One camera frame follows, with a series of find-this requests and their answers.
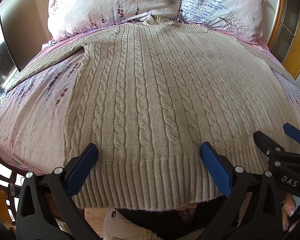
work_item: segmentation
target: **black pants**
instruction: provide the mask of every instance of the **black pants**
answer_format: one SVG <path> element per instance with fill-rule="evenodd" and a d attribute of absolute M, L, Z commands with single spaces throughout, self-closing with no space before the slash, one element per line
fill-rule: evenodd
<path fill-rule="evenodd" d="M 183 222 L 175 210 L 162 212 L 118 209 L 132 223 L 149 229 L 164 240 L 175 240 L 199 228 L 205 228 L 226 199 L 220 196 L 197 205 L 192 222 Z"/>

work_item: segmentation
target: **wooden floor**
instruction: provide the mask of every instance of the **wooden floor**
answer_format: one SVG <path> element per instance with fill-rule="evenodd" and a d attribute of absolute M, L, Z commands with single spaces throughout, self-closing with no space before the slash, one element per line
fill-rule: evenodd
<path fill-rule="evenodd" d="M 103 220 L 105 218 L 107 208 L 85 208 L 84 217 L 92 229 L 102 237 Z"/>

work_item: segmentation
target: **ribbed collar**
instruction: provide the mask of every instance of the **ribbed collar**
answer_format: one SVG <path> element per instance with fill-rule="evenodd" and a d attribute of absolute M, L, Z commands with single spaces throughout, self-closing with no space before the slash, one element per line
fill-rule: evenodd
<path fill-rule="evenodd" d="M 167 19 L 161 15 L 150 15 L 148 19 L 143 22 L 144 25 L 157 25 L 164 26 L 167 28 L 173 28 L 174 30 L 180 30 L 188 33 L 207 33 L 208 28 L 203 27 L 199 24 L 182 24 L 173 20 Z"/>

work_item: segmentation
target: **fingernail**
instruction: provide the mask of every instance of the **fingernail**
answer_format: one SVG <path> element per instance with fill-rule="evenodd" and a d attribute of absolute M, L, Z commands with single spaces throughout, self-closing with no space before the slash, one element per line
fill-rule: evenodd
<path fill-rule="evenodd" d="M 296 226 L 297 223 L 294 223 L 290 228 L 289 228 L 289 232 L 291 232 L 293 230 L 293 228 Z"/>
<path fill-rule="evenodd" d="M 288 213 L 289 216 L 292 216 L 293 213 L 294 213 L 294 208 L 293 207 L 288 207 L 287 208 L 287 213 Z"/>
<path fill-rule="evenodd" d="M 283 232 L 287 231 L 288 230 L 288 225 L 287 224 L 283 224 L 282 225 L 282 230 L 283 230 Z"/>

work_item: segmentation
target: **bed sheet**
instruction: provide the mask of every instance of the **bed sheet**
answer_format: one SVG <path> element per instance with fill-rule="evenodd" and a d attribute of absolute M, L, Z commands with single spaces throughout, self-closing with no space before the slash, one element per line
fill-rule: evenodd
<path fill-rule="evenodd" d="M 50 46 L 36 57 L 73 40 Z M 261 42 L 255 49 L 283 67 Z M 0 107 L 0 155 L 11 165 L 36 173 L 50 173 L 62 166 L 62 127 L 65 107 L 84 50 L 28 78 L 11 90 Z M 278 79 L 300 127 L 300 90 L 291 81 L 272 70 Z"/>

